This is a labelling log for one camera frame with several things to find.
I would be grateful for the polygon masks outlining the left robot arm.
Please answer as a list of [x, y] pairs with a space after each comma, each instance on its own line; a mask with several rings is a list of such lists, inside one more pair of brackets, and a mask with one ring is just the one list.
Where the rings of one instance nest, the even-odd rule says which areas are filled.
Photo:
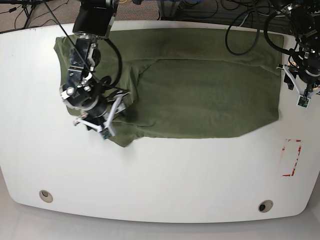
[[[320, 2], [318, 0], [271, 0], [266, 6], [272, 12], [263, 25], [263, 35], [270, 47], [288, 56], [288, 65], [279, 65], [285, 72], [284, 82], [296, 89], [301, 102], [320, 93]], [[269, 24], [276, 17], [289, 21], [295, 39], [294, 48], [285, 49], [272, 42]]]

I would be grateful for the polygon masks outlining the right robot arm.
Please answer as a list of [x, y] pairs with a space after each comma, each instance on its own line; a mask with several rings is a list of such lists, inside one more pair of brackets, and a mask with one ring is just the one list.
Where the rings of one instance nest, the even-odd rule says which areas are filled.
[[[99, 133], [104, 139], [114, 137], [115, 116], [126, 109], [124, 97], [129, 89], [119, 86], [123, 61], [119, 49], [110, 40], [119, 1], [82, 0], [78, 16], [73, 25], [77, 39], [66, 38], [71, 44], [69, 67], [59, 92], [60, 98], [70, 114], [75, 115], [73, 124], [84, 125], [87, 130]], [[103, 40], [114, 51], [117, 59], [115, 78], [95, 76], [101, 61], [99, 41]]]

